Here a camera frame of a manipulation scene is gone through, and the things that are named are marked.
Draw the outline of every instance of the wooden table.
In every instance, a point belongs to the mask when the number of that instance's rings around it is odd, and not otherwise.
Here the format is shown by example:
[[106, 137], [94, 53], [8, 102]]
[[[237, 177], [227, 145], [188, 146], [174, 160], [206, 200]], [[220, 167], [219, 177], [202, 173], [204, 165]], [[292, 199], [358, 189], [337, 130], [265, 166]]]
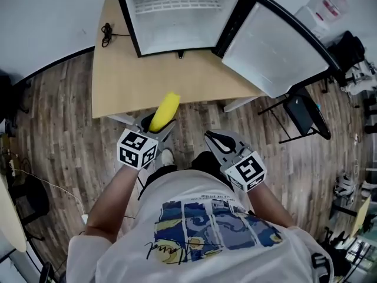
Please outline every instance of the wooden table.
[[334, 210], [338, 210], [342, 213], [345, 213], [345, 214], [348, 214], [348, 215], [355, 217], [355, 221], [353, 223], [352, 231], [351, 231], [351, 234], [349, 235], [350, 238], [352, 238], [358, 232], [360, 227], [363, 225], [366, 214], [368, 212], [368, 207], [369, 207], [370, 202], [371, 202], [371, 197], [368, 197], [364, 201], [364, 203], [362, 204], [362, 206], [359, 208], [358, 211], [349, 210], [349, 209], [343, 208], [342, 206], [338, 206], [334, 203], [332, 204], [332, 206], [331, 206], [331, 210], [332, 210], [331, 213], [332, 214], [333, 214]]
[[230, 111], [265, 94], [221, 63], [209, 50], [186, 51], [138, 58], [130, 37], [113, 37], [101, 46], [101, 27], [108, 22], [115, 34], [128, 34], [118, 0], [105, 0], [98, 25], [92, 70], [92, 116], [110, 116], [130, 123], [126, 113], [157, 107], [169, 91], [181, 103], [241, 98]]
[[6, 178], [0, 175], [0, 225], [1, 231], [20, 252], [26, 251], [26, 236], [17, 211], [8, 192]]

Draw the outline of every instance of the white wall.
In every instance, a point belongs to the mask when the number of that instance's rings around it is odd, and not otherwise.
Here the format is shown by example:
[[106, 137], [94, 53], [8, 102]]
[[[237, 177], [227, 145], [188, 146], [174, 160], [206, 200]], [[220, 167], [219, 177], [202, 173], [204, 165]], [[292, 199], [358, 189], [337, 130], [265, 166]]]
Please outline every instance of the white wall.
[[95, 44], [104, 0], [0, 0], [0, 70], [12, 82]]
[[[95, 44], [104, 0], [0, 0], [0, 69], [12, 82]], [[308, 0], [276, 0], [295, 13]], [[348, 0], [350, 13], [332, 34], [350, 30], [377, 62], [377, 0]]]
[[[289, 12], [295, 13], [309, 0], [275, 0]], [[367, 47], [369, 61], [377, 63], [377, 0], [347, 0], [350, 6], [347, 15], [331, 25], [330, 35], [339, 35], [349, 30]]]
[[9, 258], [0, 264], [0, 282], [27, 283]]
[[5, 120], [0, 123], [0, 134], [5, 133]]
[[[14, 247], [7, 241], [7, 239], [5, 239], [3, 233], [0, 230], [0, 258], [13, 249]], [[30, 254], [31, 258], [34, 260], [36, 266], [39, 268], [39, 270], [41, 270], [42, 264], [34, 254], [34, 251], [32, 250], [29, 243], [27, 243], [27, 251]], [[35, 265], [31, 262], [29, 256], [26, 253], [15, 251], [9, 258], [10, 259], [0, 264], [1, 283], [25, 282], [22, 277], [25, 278], [28, 283], [39, 282], [40, 271], [35, 268]]]
[[366, 277], [366, 272], [360, 268], [356, 268], [352, 275], [347, 279], [350, 283], [362, 283]]

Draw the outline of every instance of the white device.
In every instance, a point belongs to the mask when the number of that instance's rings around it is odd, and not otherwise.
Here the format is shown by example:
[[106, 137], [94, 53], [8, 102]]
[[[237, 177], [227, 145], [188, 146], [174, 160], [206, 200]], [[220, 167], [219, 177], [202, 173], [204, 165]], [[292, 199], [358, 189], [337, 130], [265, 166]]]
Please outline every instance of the white device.
[[329, 66], [340, 70], [316, 36], [274, 0], [119, 2], [138, 57], [211, 49], [270, 97]]
[[329, 26], [321, 20], [312, 10], [307, 7], [301, 7], [295, 17], [305, 25], [318, 39], [324, 38], [329, 32]]
[[140, 170], [156, 158], [158, 141], [124, 129], [117, 143], [118, 161]]
[[267, 169], [258, 152], [254, 151], [224, 172], [232, 184], [248, 192], [264, 181]]

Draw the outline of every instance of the graphic print on shirt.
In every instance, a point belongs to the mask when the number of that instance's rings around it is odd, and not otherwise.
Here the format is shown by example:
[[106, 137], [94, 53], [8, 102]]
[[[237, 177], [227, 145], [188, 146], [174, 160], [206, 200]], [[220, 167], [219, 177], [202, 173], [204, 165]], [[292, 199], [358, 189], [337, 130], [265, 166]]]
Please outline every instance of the graphic print on shirt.
[[227, 200], [167, 202], [155, 223], [154, 242], [146, 244], [150, 247], [146, 258], [154, 255], [165, 264], [179, 265], [223, 250], [273, 246], [281, 241], [275, 227], [241, 207], [230, 207]]

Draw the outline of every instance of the shoe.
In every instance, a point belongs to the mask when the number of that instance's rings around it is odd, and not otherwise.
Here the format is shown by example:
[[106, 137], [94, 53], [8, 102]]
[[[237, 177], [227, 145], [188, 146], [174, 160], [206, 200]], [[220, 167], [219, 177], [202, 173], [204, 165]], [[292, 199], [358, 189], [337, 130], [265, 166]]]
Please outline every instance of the shoe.
[[161, 153], [161, 162], [163, 167], [174, 166], [174, 156], [170, 149], [164, 149]]
[[366, 189], [366, 190], [372, 190], [372, 189], [375, 189], [377, 188], [377, 185], [373, 184], [373, 183], [368, 183], [366, 182], [365, 180], [363, 181], [363, 184], [361, 185], [361, 188], [362, 189]]

